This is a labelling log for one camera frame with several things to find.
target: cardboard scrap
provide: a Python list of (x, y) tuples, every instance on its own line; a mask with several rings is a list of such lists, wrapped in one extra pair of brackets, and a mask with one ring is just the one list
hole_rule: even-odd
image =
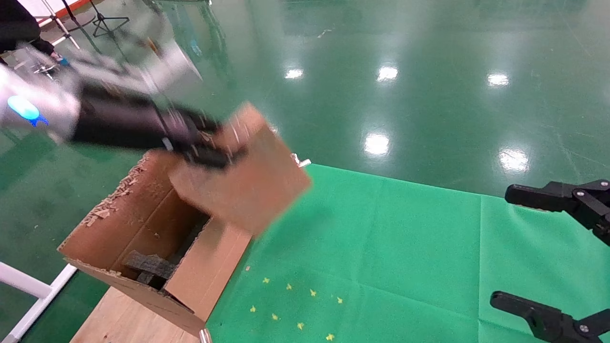
[(95, 206), (81, 221), (82, 225), (86, 225), (88, 228), (91, 227), (97, 219), (105, 219), (107, 218), (111, 212), (116, 212), (118, 209), (113, 205), (115, 200), (120, 197), (124, 197), (131, 193), (130, 186), (137, 182), (137, 177), (141, 172), (144, 172), (146, 169), (142, 167), (142, 165), (148, 161), (149, 156), (144, 155), (135, 167), (131, 168), (127, 176), (123, 178), (117, 188), (112, 194), (110, 194), (106, 199), (102, 200), (97, 206)]

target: wooden board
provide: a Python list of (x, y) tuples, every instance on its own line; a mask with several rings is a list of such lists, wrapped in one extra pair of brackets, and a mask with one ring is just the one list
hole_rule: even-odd
[(70, 343), (199, 343), (199, 339), (111, 287)]

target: open cardboard box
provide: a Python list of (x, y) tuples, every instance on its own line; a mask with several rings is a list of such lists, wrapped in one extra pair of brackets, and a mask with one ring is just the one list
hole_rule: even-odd
[[(147, 153), (122, 180), (126, 187), (120, 186), (94, 209), (58, 250), (68, 263), (197, 335), (246, 250), (250, 234), (215, 218), (208, 220), (160, 291), (135, 281), (137, 272), (123, 265), (133, 250), (169, 259), (205, 220), (204, 214), (180, 200), (169, 182), (167, 172), (177, 161), (168, 154)], [(104, 219), (94, 214), (108, 206), (118, 211), (110, 208)]]
[[(213, 139), (229, 151), (246, 148), (238, 164), (210, 171), (150, 151), (58, 248), (68, 263), (195, 336), (252, 236), (310, 184), (252, 105), (242, 106), (229, 127)], [(197, 226), (203, 230), (188, 247)], [(156, 289), (124, 265), (132, 251), (179, 261)]]

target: glossy floor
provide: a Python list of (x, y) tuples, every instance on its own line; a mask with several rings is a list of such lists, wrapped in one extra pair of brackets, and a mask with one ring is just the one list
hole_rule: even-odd
[[(156, 3), (163, 24), (140, 0), (99, 8), (141, 35), (175, 34), (204, 84), (170, 97), (219, 118), (249, 100), (314, 163), (498, 196), (610, 177), (607, 1)], [(75, 36), (117, 59), (144, 55)], [(137, 154), (8, 130), (0, 153), (0, 261), (50, 282), (55, 247)], [(103, 289), (79, 275), (25, 341), (68, 342)], [(0, 286), (0, 336), (31, 303)]]

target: green cloth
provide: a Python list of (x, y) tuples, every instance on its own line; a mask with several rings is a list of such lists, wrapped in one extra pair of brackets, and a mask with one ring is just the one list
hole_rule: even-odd
[(610, 307), (610, 248), (565, 213), (307, 172), (313, 188), (250, 246), (214, 309), (215, 342), (536, 343), (489, 305), (493, 291), (576, 319)]

